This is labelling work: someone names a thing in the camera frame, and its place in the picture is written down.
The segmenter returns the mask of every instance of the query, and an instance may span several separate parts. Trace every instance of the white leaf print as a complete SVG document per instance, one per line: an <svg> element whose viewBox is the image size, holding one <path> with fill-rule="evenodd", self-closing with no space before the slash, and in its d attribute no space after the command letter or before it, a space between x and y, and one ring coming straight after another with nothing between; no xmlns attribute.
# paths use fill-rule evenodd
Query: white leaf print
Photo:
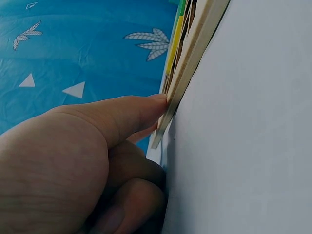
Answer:
<svg viewBox="0 0 312 234"><path fill-rule="evenodd" d="M161 56L163 53L165 53L167 49L163 50L152 50L150 54L147 57L147 61L151 61L153 59L156 59L157 57Z"/></svg>
<svg viewBox="0 0 312 234"><path fill-rule="evenodd" d="M151 40L153 42L137 44L138 47L151 50L147 61L151 61L168 50L169 40L167 36L160 29L153 28L153 33L132 33L126 35L125 39L136 39L136 40Z"/></svg>
<svg viewBox="0 0 312 234"><path fill-rule="evenodd" d="M21 41L24 41L24 40L28 40L29 37L27 36L40 36L42 35L42 32L40 31L35 31L36 28L38 28L38 26L41 24L41 21L39 21L38 23L36 23L34 26L32 26L30 29L28 29L27 31L23 32L22 34L19 34L14 42L13 42L13 49L16 50L19 43Z"/></svg>
<svg viewBox="0 0 312 234"><path fill-rule="evenodd" d="M29 33L24 33L23 35L26 35L26 36L41 36L42 32L32 31L32 32L29 32Z"/></svg>
<svg viewBox="0 0 312 234"><path fill-rule="evenodd" d="M34 31L36 28L38 28L38 26L41 24L41 21L39 21L38 23L36 23L34 26L32 26L30 29L28 29L27 31L25 31L24 33L22 33L22 34L27 34L27 33L29 33L29 32L32 32L32 31Z"/></svg>
<svg viewBox="0 0 312 234"><path fill-rule="evenodd" d="M167 38L167 36L164 34L163 31L161 31L160 29L158 28L153 28L153 33L157 36L159 36L159 38L161 38L163 41L169 43L169 40Z"/></svg>
<svg viewBox="0 0 312 234"><path fill-rule="evenodd" d="M17 40L28 40L29 38L27 36L24 35L19 35L16 37Z"/></svg>
<svg viewBox="0 0 312 234"><path fill-rule="evenodd" d="M137 45L139 47L142 47L144 49L149 49L149 50L163 50L163 49L168 49L168 43L166 42L150 42L150 43L145 43L145 44L139 44Z"/></svg>
<svg viewBox="0 0 312 234"><path fill-rule="evenodd" d="M15 39L13 42L13 49L16 50L17 46L19 45L19 40Z"/></svg>
<svg viewBox="0 0 312 234"><path fill-rule="evenodd" d="M154 35L153 33L132 33L124 37L125 39L136 39L136 40L153 40L162 41L161 38Z"/></svg>

